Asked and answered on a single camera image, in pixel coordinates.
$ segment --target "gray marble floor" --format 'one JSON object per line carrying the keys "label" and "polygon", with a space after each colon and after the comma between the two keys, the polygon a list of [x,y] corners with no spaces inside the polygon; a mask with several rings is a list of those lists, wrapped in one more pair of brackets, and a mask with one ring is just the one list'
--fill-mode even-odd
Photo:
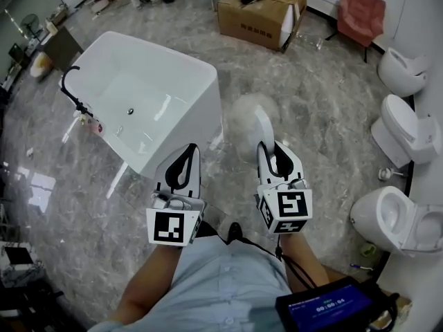
{"label": "gray marble floor", "polygon": [[[324,42],[331,28],[309,12],[286,53],[273,52],[221,36],[208,0],[142,10],[117,0],[99,17],[83,8],[66,25],[83,48],[114,30],[215,66],[224,132],[204,154],[202,196],[206,218],[222,236],[238,221],[248,238],[269,250],[275,246],[255,209],[255,165],[238,155],[242,139],[230,117],[242,95],[261,93],[277,104],[276,138],[300,157],[314,189],[314,218],[303,230],[318,258],[348,274],[356,274],[350,263],[375,263],[360,256],[364,240],[348,215],[355,200],[382,186],[378,168],[390,165],[370,135],[388,94],[377,77],[378,52],[370,50],[365,64],[362,48],[346,38]],[[3,122],[3,176],[13,201],[8,213],[70,309],[90,326],[116,306],[152,251],[144,216],[152,185],[75,122],[73,105],[57,85],[60,76],[53,71],[38,84],[24,73],[16,85]],[[30,148],[34,154],[27,157]]]}

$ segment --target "display screen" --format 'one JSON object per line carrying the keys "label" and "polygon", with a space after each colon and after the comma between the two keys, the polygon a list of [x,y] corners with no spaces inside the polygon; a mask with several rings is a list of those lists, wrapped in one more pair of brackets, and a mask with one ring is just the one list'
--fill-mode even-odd
{"label": "display screen", "polygon": [[371,305],[372,300],[353,285],[289,305],[300,332],[317,331],[340,322]]}

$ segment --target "toilet bowl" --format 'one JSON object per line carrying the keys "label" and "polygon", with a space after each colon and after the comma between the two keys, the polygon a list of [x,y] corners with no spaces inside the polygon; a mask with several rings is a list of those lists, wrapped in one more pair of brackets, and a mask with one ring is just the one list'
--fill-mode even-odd
{"label": "toilet bowl", "polygon": [[65,85],[103,125],[103,139],[137,173],[154,178],[174,151],[201,153],[221,126],[214,66],[157,44],[106,32],[75,61]]}
{"label": "toilet bowl", "polygon": [[440,126],[433,116],[419,119],[409,105],[388,95],[381,117],[371,126],[375,142],[398,168],[410,161],[427,163],[442,150]]}
{"label": "toilet bowl", "polygon": [[424,55],[408,59],[392,48],[381,58],[378,73],[381,81],[392,93],[407,97],[426,85],[428,61]]}
{"label": "toilet bowl", "polygon": [[351,222],[366,240],[398,255],[443,252],[443,205],[413,203],[396,187],[383,187],[360,198]]}

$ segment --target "black shoe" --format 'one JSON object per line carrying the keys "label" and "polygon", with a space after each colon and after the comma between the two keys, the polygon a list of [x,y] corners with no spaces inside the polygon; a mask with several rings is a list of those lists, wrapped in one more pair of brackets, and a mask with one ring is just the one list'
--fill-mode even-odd
{"label": "black shoe", "polygon": [[228,244],[230,244],[234,240],[243,239],[242,227],[239,223],[232,223],[229,228],[228,233]]}

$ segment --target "white bathtub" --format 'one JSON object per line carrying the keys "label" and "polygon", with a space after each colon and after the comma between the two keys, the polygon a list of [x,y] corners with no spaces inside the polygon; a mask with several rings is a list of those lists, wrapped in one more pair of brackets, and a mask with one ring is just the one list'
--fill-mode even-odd
{"label": "white bathtub", "polygon": [[66,76],[66,88],[101,121],[112,149],[146,177],[186,144],[203,152],[221,124],[217,71],[193,57],[106,32],[74,65],[80,70]]}

